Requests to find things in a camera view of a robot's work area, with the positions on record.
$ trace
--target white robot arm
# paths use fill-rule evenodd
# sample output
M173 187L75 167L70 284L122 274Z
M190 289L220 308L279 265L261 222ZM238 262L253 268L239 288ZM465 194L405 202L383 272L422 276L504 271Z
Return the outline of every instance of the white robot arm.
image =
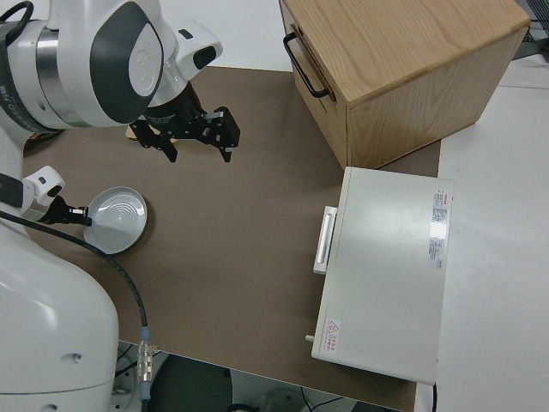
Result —
M238 126L225 107L205 113L189 83L222 52L206 28L172 31L158 0L51 0L47 21L31 21L32 11L22 2L0 16L0 212L43 219L64 186L49 168L22 177L31 133L131 124L143 147L171 161L171 138L196 138L230 160ZM0 245L0 410L106 412L118 346L108 295L19 225L0 221ZM146 380L148 328L142 340Z

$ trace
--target label sticker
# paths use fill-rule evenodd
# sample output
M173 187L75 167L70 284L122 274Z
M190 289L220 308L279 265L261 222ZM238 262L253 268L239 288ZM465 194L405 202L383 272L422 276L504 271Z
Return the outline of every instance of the label sticker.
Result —
M442 269L446 254L448 232L448 193L439 190L432 201L431 230L429 231L429 263L431 267Z
M337 350L337 341L339 340L341 329L341 321L328 319L326 322L325 337L324 337L324 347L323 349L326 352L335 353Z

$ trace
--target wooden drawer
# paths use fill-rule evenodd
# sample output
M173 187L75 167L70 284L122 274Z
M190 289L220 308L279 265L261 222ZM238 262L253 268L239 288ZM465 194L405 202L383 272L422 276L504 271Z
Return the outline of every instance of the wooden drawer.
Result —
M307 44L305 34L293 19L286 5L281 2L281 12L287 33L296 33L297 37L288 43L291 53L299 62L311 86L317 90L328 90L328 95L317 98L305 86L304 79L294 71L296 86L305 104L317 122L326 141L332 148L341 167L347 165L347 105L341 93L333 86L334 81L327 79L320 69L314 51Z
M280 3L296 85L343 167L381 167L476 122L529 23L514 0Z

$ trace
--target brown surface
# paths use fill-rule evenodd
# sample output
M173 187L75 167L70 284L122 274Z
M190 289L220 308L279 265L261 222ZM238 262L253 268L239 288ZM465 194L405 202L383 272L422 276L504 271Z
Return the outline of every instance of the brown surface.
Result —
M525 33L521 29L351 109L347 164L384 165L475 123Z
M160 348L412 410L414 383L315 360L304 340L323 288L312 273L323 208L337 205L343 171L293 75L208 68L194 85L205 108L227 105L237 119L241 146L230 164L198 142L179 142L170 164L115 128L63 133L27 154L26 173L55 167L75 206L118 185L147 199L145 234L118 260L142 291ZM433 145L388 169L433 174L437 158ZM116 272L76 246L33 237L100 282L118 310L121 339L136 342L136 305Z
M284 1L350 107L529 22L514 0Z

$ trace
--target floor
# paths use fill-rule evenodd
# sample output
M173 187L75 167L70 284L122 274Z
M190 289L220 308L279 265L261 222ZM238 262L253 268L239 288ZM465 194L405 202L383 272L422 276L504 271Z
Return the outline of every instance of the floor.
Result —
M117 370L131 367L137 346L121 342ZM159 352L155 356L155 375L149 412L226 412L231 405L256 408L257 412L387 412L392 409L340 398L301 388L274 379L229 370L197 360ZM111 412L139 412L136 392L136 368L131 367L115 378Z
M530 15L534 20L544 20L543 22L532 22L530 33L534 39L544 39L549 30L549 1L547 0L516 0L516 2Z

